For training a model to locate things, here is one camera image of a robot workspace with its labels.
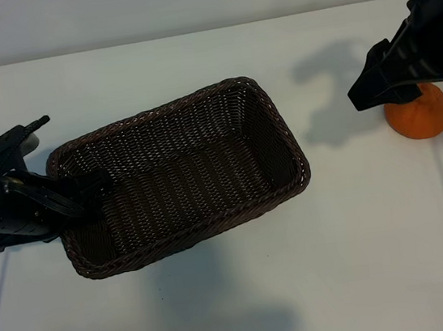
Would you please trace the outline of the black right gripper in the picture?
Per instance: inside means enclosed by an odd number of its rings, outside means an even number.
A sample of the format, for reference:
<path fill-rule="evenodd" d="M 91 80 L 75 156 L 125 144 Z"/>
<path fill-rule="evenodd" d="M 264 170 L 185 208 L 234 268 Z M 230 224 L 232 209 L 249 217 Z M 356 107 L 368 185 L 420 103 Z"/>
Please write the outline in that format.
<path fill-rule="evenodd" d="M 357 111 L 409 104 L 421 96 L 414 83 L 443 81 L 443 0 L 409 0 L 406 5 L 410 14 L 391 44 L 384 39 L 368 51 L 347 93 Z M 383 74 L 397 87 L 389 90 Z"/>

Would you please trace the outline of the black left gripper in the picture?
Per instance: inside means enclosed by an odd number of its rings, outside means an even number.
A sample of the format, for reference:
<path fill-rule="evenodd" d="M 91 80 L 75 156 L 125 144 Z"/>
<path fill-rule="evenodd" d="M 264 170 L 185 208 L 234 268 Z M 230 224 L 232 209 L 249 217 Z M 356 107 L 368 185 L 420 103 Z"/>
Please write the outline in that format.
<path fill-rule="evenodd" d="M 0 252 L 101 222 L 103 212 L 83 203 L 109 187 L 105 169 L 60 180 L 24 170 L 0 176 Z"/>

